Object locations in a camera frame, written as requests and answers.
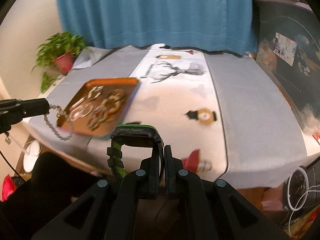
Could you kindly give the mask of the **blue curtain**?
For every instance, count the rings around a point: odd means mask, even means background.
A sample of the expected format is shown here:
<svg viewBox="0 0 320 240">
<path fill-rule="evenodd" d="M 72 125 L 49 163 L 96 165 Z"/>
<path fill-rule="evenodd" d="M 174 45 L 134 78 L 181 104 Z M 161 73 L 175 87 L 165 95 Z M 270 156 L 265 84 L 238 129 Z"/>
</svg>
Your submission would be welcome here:
<svg viewBox="0 0 320 240">
<path fill-rule="evenodd" d="M 255 52 L 253 0 L 56 0 L 64 30 L 112 49 L 163 43 L 173 48 Z"/>
</svg>

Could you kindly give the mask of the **green potted plant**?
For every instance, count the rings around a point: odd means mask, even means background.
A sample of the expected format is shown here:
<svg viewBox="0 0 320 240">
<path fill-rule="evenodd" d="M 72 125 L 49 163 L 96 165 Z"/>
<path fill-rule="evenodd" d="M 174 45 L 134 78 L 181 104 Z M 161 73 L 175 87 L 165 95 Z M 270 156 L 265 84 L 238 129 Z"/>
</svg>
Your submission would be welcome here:
<svg viewBox="0 0 320 240">
<path fill-rule="evenodd" d="M 33 69 L 55 68 L 67 74 L 80 53 L 86 49 L 85 38 L 69 30 L 56 33 L 37 47 Z"/>
</svg>

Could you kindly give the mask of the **black and green watch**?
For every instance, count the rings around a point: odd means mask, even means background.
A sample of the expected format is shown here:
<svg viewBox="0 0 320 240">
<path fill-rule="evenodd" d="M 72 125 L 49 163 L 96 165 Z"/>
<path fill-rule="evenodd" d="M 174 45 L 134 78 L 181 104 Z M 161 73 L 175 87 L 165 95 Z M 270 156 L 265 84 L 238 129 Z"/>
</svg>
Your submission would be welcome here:
<svg viewBox="0 0 320 240">
<path fill-rule="evenodd" d="M 116 127 L 111 134 L 111 146 L 106 154 L 108 166 L 116 180 L 122 180 L 126 176 L 125 166 L 122 162 L 123 146 L 133 148 L 150 148 L 152 156 L 156 157 L 160 167 L 158 182 L 161 183 L 164 175 L 164 142 L 157 129 L 151 125 L 122 124 Z"/>
</svg>

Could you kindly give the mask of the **white deer table runner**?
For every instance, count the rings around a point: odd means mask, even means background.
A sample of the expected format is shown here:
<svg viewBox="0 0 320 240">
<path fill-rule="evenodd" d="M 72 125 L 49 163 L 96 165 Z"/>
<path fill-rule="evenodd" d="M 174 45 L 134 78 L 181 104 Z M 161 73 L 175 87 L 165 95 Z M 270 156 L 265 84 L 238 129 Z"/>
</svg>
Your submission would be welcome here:
<svg viewBox="0 0 320 240">
<path fill-rule="evenodd" d="M 154 44 L 146 50 L 125 47 L 88 68 L 85 78 L 134 77 L 138 92 L 124 123 L 157 128 L 172 154 L 185 159 L 197 150 L 197 174 L 214 181 L 227 168 L 220 105 L 204 54 L 169 50 Z"/>
</svg>

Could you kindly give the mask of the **clear plastic storage box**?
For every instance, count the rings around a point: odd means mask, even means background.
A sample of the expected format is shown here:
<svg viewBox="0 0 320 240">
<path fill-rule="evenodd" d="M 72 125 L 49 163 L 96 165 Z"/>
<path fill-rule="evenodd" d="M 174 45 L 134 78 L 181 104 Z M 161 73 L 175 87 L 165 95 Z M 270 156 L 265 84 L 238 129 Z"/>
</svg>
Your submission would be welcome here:
<svg viewBox="0 0 320 240">
<path fill-rule="evenodd" d="M 257 63 L 280 87 L 301 130 L 319 135 L 319 21 L 311 8 L 290 0 L 256 0 Z"/>
</svg>

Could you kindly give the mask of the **orange metal tray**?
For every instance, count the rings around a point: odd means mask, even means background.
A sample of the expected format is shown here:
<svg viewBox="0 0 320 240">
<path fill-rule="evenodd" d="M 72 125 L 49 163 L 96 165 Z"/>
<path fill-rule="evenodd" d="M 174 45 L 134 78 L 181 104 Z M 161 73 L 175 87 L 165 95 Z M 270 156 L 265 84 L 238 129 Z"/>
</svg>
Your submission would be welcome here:
<svg viewBox="0 0 320 240">
<path fill-rule="evenodd" d="M 89 80 L 63 110 L 66 115 L 57 118 L 56 126 L 65 132 L 108 138 L 123 122 L 139 87 L 140 81 L 135 77 Z M 86 103 L 93 105 L 91 113 L 71 121 L 71 110 Z"/>
</svg>

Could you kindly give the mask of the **white round object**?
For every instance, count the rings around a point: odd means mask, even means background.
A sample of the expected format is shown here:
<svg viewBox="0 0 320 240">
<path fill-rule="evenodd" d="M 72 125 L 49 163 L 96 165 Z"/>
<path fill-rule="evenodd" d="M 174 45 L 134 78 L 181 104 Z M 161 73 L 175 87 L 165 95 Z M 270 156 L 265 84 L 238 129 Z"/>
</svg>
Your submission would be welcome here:
<svg viewBox="0 0 320 240">
<path fill-rule="evenodd" d="M 23 157 L 23 169 L 26 173 L 31 173 L 42 150 L 41 144 L 37 140 L 29 142 Z"/>
</svg>

